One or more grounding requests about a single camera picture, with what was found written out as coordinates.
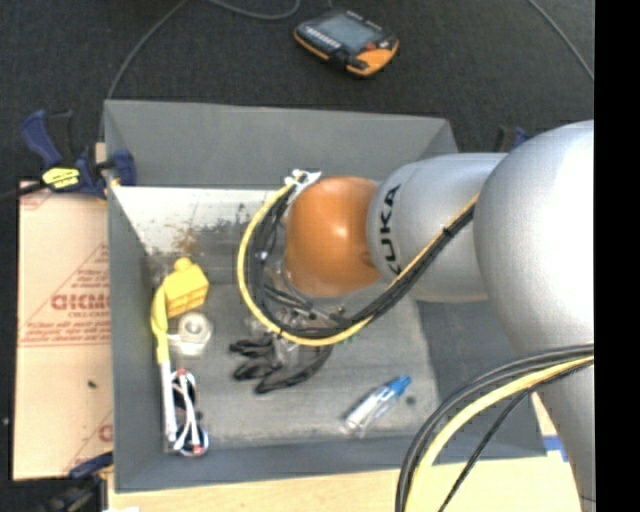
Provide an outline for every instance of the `orange device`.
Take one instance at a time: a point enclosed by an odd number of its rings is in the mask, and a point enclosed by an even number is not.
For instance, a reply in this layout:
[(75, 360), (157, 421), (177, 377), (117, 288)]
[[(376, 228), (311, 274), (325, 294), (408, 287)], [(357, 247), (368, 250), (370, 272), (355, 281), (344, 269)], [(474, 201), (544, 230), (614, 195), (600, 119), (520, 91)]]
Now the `orange device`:
[(363, 77), (386, 66), (399, 44), (398, 38), (381, 26), (341, 8), (301, 23), (293, 35), (330, 65)]

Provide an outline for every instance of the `cardboard sheet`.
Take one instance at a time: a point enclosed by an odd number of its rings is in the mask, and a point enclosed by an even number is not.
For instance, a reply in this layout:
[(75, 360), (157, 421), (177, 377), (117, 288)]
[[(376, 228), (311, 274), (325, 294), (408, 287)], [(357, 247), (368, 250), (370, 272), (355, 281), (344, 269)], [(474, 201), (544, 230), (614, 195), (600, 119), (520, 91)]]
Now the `cardboard sheet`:
[(20, 202), (13, 478), (64, 476), (112, 448), (106, 202)]

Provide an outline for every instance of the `yellow cable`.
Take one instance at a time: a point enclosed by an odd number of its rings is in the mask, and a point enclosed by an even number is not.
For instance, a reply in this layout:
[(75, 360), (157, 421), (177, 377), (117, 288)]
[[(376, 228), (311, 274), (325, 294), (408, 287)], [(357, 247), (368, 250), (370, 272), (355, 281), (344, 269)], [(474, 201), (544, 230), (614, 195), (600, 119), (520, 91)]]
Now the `yellow cable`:
[[(407, 497), (407, 505), (405, 510), (420, 510), (424, 512), (426, 507), (431, 504), (420, 503), (419, 502), (419, 493), (413, 492), (414, 489), (420, 488), (420, 482), (426, 480), (427, 473), (434, 461), (438, 457), (439, 453), (442, 451), (447, 442), (451, 439), (455, 433), (460, 430), (470, 419), (474, 416), (478, 415), (485, 409), (491, 407), (492, 405), (498, 403), (509, 396), (518, 393), (519, 391), (529, 389), (536, 384), (553, 377), (554, 375), (558, 375), (565, 370), (569, 370), (573, 367), (579, 366), (588, 361), (593, 361), (594, 356), (583, 357), (581, 359), (576, 359), (574, 361), (570, 361), (568, 363), (560, 363), (550, 368), (546, 368), (544, 370), (539, 370), (523, 377), (520, 377), (516, 380), (501, 386), (486, 395), (481, 396), (467, 407), (462, 409), (458, 414), (456, 414), (449, 422), (443, 427), (443, 429), (438, 433), (438, 435), (433, 439), (433, 441), (429, 444), (429, 448), (425, 451), (422, 459), (420, 460), (420, 464), (416, 468), (413, 478), (411, 488), (409, 489), (409, 496)], [(435, 507), (439, 507), (440, 503), (433, 504)]]
[(158, 341), (156, 347), (158, 364), (169, 361), (169, 339), (167, 338), (169, 324), (163, 285), (158, 287), (151, 302), (151, 330)]
[[(262, 221), (262, 219), (264, 218), (264, 216), (266, 215), (266, 213), (273, 207), (273, 205), (282, 197), (284, 196), (292, 187), (296, 186), (297, 184), (297, 179), (296, 182), (294, 183), (289, 183), (287, 185), (285, 185), (284, 187), (282, 187), (280, 190), (278, 190), (271, 198), (269, 198), (263, 205), (262, 207), (258, 210), (258, 212), (253, 216), (253, 218), (251, 219), (251, 222), (249, 222), (249, 225), (247, 226), (247, 229), (244, 232), (244, 236), (242, 237), (242, 240), (240, 241), (240, 247), (238, 248), (238, 259), (237, 259), (237, 268), (236, 268), (236, 272), (237, 272), (237, 277), (238, 277), (238, 286), (240, 288), (240, 294), (242, 295), (242, 298), (244, 299), (245, 303), (247, 304), (247, 307), (249, 308), (249, 310), (251, 311), (251, 313), (253, 313), (253, 315), (258, 319), (258, 321), (264, 325), (267, 329), (269, 329), (270, 331), (277, 333), (279, 336), (282, 336), (283, 338), (289, 340), (289, 341), (293, 341), (294, 343), (299, 343), (300, 345), (309, 345), (309, 346), (314, 346), (314, 347), (319, 347), (319, 346), (324, 346), (324, 345), (333, 345), (335, 343), (339, 343), (340, 341), (344, 341), (347, 338), (350, 338), (351, 336), (353, 336), (354, 334), (356, 334), (358, 331), (360, 331), (365, 325), (367, 325), (373, 318), (373, 316), (369, 316), (367, 318), (365, 318), (364, 320), (361, 320), (358, 323), (353, 324), (351, 327), (349, 327), (348, 329), (335, 334), (333, 336), (328, 336), (325, 338), (304, 338), (301, 336), (296, 336), (294, 334), (291, 334), (285, 330), (282, 329), (282, 327), (280, 327), (279, 325), (273, 323), (271, 320), (269, 320), (260, 310), (260, 308), (256, 305), (256, 303), (253, 301), (253, 298), (251, 297), (251, 294), (249, 293), (248, 287), (247, 287), (247, 282), (244, 276), (244, 260), (247, 254), (247, 248), (249, 246), (249, 241), (251, 240), (251, 236), (253, 235), (253, 232), (255, 231), (256, 226), (260, 223), (260, 221)], [(447, 224), (447, 226), (445, 227), (445, 229), (450, 228), (462, 215), (464, 215), (469, 208), (471, 208), (476, 201), (478, 200), (478, 196), (479, 194), (476, 194), (465, 206), (464, 208), (462, 208), (462, 210), (460, 210), (458, 212), (458, 214), (456, 214), (456, 216)], [(387, 290), (389, 290), (391, 287), (393, 287), (397, 281), (399, 281), (400, 279), (402, 279), (416, 264), (417, 262), (420, 260), (420, 258), (431, 249), (431, 247), (433, 246), (433, 244), (436, 242), (436, 240), (438, 239), (438, 237), (440, 236), (440, 234), (436, 235), (425, 247), (424, 249), (422, 249), (422, 251), (420, 251), (418, 253), (418, 255), (409, 263), (409, 265), (407, 265), (405, 267), (405, 269), (396, 276), (396, 278), (391, 282), (391, 284), (389, 284), (389, 286), (387, 287)]]

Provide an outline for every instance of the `black carpet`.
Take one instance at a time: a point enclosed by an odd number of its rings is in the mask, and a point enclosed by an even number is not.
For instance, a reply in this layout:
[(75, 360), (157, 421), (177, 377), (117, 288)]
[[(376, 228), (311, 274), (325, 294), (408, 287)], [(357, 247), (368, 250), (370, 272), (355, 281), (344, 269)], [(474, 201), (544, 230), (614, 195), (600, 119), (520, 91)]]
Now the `black carpet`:
[[(120, 65), (176, 0), (0, 2), (0, 193), (37, 177), (40, 159), (19, 134), (35, 110), (72, 109), (79, 150), (96, 141), (102, 100)], [(235, 0), (248, 9), (293, 2)], [(501, 125), (530, 135), (594, 117), (594, 84), (527, 0), (335, 2), (392, 28), (401, 48), (384, 72), (356, 80), (299, 48), (295, 25), (321, 13), (302, 0), (292, 17), (264, 22), (190, 0), (141, 49), (117, 98), (406, 113), (448, 119), (459, 149), (494, 149)], [(594, 68), (595, 0), (540, 0)], [(0, 204), (0, 510), (30, 510), (69, 486), (10, 480), (15, 377), (15, 202)], [(55, 264), (56, 255), (43, 255)], [(55, 368), (50, 378), (55, 378)]]

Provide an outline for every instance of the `clamp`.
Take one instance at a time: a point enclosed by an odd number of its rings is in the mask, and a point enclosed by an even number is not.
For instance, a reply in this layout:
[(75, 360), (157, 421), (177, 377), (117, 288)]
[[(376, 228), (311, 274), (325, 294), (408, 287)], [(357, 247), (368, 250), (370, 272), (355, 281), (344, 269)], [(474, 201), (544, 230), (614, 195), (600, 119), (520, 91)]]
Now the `clamp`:
[[(135, 185), (136, 167), (126, 149), (114, 151), (111, 158), (99, 163), (90, 147), (73, 156), (69, 144), (71, 117), (70, 111), (48, 116), (45, 110), (38, 110), (22, 123), (23, 140), (43, 160), (41, 185), (54, 192), (78, 192), (106, 199), (107, 182), (102, 171), (113, 168), (121, 185)], [(62, 144), (56, 145), (54, 139)]]

